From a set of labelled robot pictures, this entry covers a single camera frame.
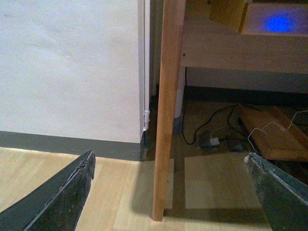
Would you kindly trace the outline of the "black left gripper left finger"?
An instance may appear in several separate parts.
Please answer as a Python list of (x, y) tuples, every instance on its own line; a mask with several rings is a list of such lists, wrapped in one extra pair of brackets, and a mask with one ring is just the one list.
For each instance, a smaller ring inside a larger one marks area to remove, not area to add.
[(0, 214), (2, 231), (73, 231), (94, 179), (96, 158), (86, 151)]

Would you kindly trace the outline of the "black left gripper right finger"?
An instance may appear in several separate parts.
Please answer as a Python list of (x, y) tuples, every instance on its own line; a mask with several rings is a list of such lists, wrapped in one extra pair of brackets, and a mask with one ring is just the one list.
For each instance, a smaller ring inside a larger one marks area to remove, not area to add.
[(244, 162), (272, 230), (306, 231), (308, 186), (256, 153)]

